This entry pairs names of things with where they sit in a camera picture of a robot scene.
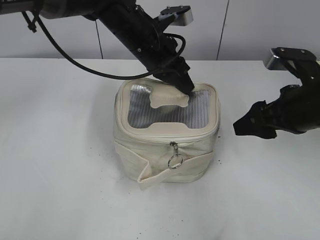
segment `white fabric piece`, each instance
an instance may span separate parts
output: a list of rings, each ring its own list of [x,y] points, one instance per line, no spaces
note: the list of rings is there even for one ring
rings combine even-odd
[[[216,90],[207,84],[195,85],[194,91],[210,92],[208,125],[203,128],[191,129],[177,122],[156,122],[148,128],[137,129],[128,124],[129,90],[136,85],[156,89],[157,106],[176,103],[176,98],[181,98],[180,94],[168,94],[175,93],[173,86],[147,78],[128,81],[121,86],[115,99],[113,135],[115,150],[128,177],[137,181],[142,190],[160,182],[187,183],[199,179],[213,159],[218,136],[220,104]],[[171,142],[177,143],[178,153],[184,159],[176,169],[168,167],[168,161],[174,155]]]

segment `canvas bag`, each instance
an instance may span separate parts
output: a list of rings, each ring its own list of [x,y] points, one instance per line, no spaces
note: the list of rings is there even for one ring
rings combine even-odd
[[[115,98],[114,118],[115,151],[142,190],[195,181],[213,159],[220,103],[209,84],[195,84],[188,96],[157,80],[126,81]]]

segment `key ring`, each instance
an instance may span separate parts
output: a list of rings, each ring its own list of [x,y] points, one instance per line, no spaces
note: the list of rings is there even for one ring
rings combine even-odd
[[[179,163],[177,163],[176,165],[170,166],[171,161],[172,161],[174,158],[178,158],[179,156],[181,156],[181,161],[180,161]],[[177,168],[179,168],[179,167],[184,163],[184,161],[185,161],[184,156],[182,156],[182,154],[177,153],[177,154],[173,155],[172,157],[170,157],[170,159],[169,159],[169,161],[168,161],[168,168],[170,168],[170,169],[177,169]]]

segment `black cable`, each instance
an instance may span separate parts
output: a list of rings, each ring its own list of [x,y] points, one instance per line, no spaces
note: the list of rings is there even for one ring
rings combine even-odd
[[[95,29],[96,29],[96,34],[98,35],[98,41],[99,41],[101,59],[104,59],[104,54],[103,54],[103,52],[102,52],[101,41],[100,41],[100,33],[99,33],[99,29],[98,29],[97,20],[95,20]]]
[[[164,68],[166,66],[168,66],[171,62],[173,62],[177,57],[179,57],[181,55],[181,53],[184,51],[185,47],[186,47],[186,40],[177,34],[172,34],[172,33],[166,33],[165,35],[168,37],[173,37],[173,38],[177,38],[180,39],[182,41],[182,45],[180,50],[177,52],[177,54],[171,58],[170,60],[168,60],[167,62],[163,63],[160,65],[159,68],[151,70],[149,72],[146,72],[144,74],[140,74],[140,75],[135,75],[135,76],[116,76],[116,75],[111,75],[111,74],[106,74],[103,72],[99,72],[96,70],[93,70],[91,68],[88,68],[82,64],[80,64],[79,62],[75,61],[72,57],[70,57],[58,44],[57,42],[54,40],[54,38],[51,36],[51,34],[49,33],[48,29],[46,28],[46,26],[44,25],[44,23],[42,22],[42,20],[40,19],[40,17],[37,19],[37,22],[40,26],[40,28],[42,29],[43,33],[45,34],[45,36],[49,39],[49,41],[51,42],[51,44],[55,47],[55,49],[63,56],[65,57],[65,59],[67,59],[70,63],[72,63],[73,65],[77,66],[78,68],[89,72],[91,74],[95,74],[104,78],[109,78],[109,79],[115,79],[115,80],[136,80],[136,79],[141,79],[141,78],[145,78],[148,77],[150,75],[153,74],[159,74],[159,73],[168,73],[168,72],[175,72],[172,69],[165,69]]]

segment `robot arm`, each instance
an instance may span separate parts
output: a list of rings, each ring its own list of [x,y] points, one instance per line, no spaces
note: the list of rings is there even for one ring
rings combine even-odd
[[[176,35],[164,33],[169,25],[185,26],[193,20],[189,6],[167,7],[151,18],[136,0],[0,0],[0,15],[26,11],[47,19],[99,19],[154,77],[187,95],[194,88],[190,67],[176,51]]]
[[[288,85],[280,97],[271,102],[256,102],[249,112],[234,123],[238,136],[277,137],[276,130],[293,134],[320,128],[320,65],[316,56],[305,49],[278,47],[271,49],[264,62],[269,70],[288,70],[302,85]]]

